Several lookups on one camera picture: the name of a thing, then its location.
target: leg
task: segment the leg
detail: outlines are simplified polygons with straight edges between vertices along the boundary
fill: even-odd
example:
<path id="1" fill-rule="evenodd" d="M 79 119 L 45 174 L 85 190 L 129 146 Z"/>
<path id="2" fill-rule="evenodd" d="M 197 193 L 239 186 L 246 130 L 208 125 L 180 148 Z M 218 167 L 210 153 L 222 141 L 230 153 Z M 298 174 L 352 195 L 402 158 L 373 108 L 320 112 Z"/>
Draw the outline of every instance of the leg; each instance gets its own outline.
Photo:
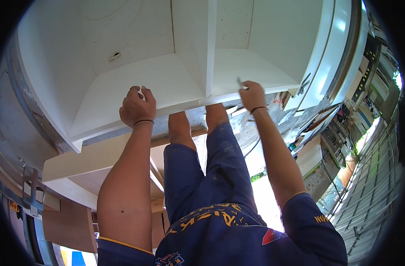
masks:
<path id="1" fill-rule="evenodd" d="M 204 178 L 184 112 L 168 119 L 171 144 L 164 149 L 165 207 L 170 224 L 187 215 L 190 198 Z"/>
<path id="2" fill-rule="evenodd" d="M 207 111 L 207 125 L 208 125 L 208 135 L 213 132 L 220 124 L 229 123 L 229 117 L 227 116 L 226 110 L 222 104 L 212 104 L 205 107 Z"/>
<path id="3" fill-rule="evenodd" d="M 168 117 L 168 135 L 170 143 L 188 146 L 196 151 L 196 146 L 190 135 L 189 120 L 184 112 L 170 114 Z"/>
<path id="4" fill-rule="evenodd" d="M 229 117 L 222 104 L 205 107 L 207 110 L 207 174 L 202 182 L 204 189 L 195 194 L 208 198 L 208 188 L 215 193 L 212 203 L 230 200 L 250 207 L 257 212 L 253 188 L 248 174 L 247 164 L 238 141 L 233 134 Z"/>

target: man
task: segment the man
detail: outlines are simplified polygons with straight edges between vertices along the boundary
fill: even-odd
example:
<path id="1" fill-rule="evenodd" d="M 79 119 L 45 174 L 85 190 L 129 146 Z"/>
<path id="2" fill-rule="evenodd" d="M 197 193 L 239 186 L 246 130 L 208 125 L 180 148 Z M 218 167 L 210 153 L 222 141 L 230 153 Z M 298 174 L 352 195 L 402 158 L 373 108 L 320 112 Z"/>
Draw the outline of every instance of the man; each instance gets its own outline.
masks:
<path id="1" fill-rule="evenodd" d="M 269 181 L 286 233 L 257 214 L 250 177 L 221 104 L 207 110 L 204 176 L 184 112 L 168 121 L 165 204 L 171 226 L 152 254 L 149 154 L 156 102 L 131 87 L 120 108 L 133 132 L 98 197 L 100 265 L 346 265 L 342 237 L 306 193 L 300 170 L 267 109 L 263 88 L 239 91 L 263 144 Z"/>

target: t-shirt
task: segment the t-shirt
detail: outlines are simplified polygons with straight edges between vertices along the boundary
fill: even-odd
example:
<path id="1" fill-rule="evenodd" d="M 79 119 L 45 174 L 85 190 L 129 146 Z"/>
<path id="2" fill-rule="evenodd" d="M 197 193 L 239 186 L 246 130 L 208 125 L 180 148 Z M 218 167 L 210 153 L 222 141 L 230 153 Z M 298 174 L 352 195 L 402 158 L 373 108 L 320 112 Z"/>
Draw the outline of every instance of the t-shirt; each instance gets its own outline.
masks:
<path id="1" fill-rule="evenodd" d="M 344 241 L 312 197 L 299 193 L 282 208 L 284 232 L 252 209 L 219 203 L 194 210 L 167 230 L 155 256 L 100 237 L 99 265 L 347 265 Z"/>

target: shorts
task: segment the shorts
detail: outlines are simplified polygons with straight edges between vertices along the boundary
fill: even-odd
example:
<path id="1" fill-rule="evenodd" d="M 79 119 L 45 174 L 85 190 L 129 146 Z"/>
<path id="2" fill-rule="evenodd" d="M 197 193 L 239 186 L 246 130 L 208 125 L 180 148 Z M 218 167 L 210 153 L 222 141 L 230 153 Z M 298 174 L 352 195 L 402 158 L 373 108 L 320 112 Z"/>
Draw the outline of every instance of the shorts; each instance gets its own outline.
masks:
<path id="1" fill-rule="evenodd" d="M 196 151 L 173 143 L 164 150 L 165 206 L 170 224 L 217 203 L 238 203 L 257 213 L 245 158 L 229 123 L 207 137 L 207 170 Z"/>

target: wrist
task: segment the wrist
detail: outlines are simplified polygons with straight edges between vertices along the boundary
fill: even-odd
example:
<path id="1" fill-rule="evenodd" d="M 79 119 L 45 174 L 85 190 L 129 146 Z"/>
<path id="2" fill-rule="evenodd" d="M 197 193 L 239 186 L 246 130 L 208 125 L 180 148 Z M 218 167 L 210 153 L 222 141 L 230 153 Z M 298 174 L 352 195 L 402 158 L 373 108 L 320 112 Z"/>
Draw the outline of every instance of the wrist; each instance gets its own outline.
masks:
<path id="1" fill-rule="evenodd" d="M 255 119 L 257 119 L 260 116 L 269 115 L 267 112 L 267 108 L 256 108 L 253 110 L 251 114 Z"/>
<path id="2" fill-rule="evenodd" d="M 153 122 L 149 121 L 149 120 L 144 120 L 144 121 L 139 121 L 137 123 L 135 123 L 135 125 L 133 126 L 133 129 L 136 128 L 140 128 L 140 127 L 151 127 L 153 126 Z"/>

